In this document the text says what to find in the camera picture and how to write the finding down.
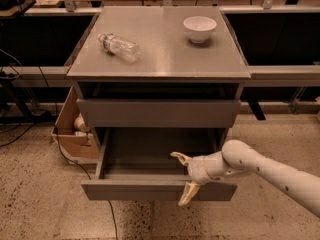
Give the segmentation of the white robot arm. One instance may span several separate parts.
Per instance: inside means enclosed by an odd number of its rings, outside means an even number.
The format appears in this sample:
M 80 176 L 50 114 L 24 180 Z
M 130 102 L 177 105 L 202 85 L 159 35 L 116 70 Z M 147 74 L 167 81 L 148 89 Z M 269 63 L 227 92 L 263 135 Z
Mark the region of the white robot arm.
M 267 158 L 239 140 L 227 141 L 219 152 L 189 157 L 172 152 L 187 168 L 190 182 L 185 183 L 179 205 L 188 204 L 202 185 L 219 177 L 233 177 L 252 172 L 320 217 L 320 178 Z

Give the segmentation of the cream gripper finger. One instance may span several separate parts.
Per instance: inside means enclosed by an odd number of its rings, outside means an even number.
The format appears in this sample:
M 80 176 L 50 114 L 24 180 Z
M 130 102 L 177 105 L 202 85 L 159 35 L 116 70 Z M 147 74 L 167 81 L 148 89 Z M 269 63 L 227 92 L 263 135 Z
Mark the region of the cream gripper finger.
M 182 196 L 178 202 L 179 206 L 187 205 L 192 198 L 198 193 L 200 190 L 200 185 L 194 181 L 186 182 L 185 187 L 182 193 Z
M 183 166 L 187 166 L 191 160 L 191 158 L 180 152 L 171 152 L 171 157 L 177 158 Z

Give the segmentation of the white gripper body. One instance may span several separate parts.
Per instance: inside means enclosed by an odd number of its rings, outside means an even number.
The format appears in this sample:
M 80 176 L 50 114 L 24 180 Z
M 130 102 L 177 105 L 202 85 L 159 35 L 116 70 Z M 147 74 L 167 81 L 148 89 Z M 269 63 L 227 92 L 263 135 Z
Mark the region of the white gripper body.
M 223 177 L 228 168 L 221 152 L 193 157 L 187 165 L 190 178 L 198 185 L 204 185 Z

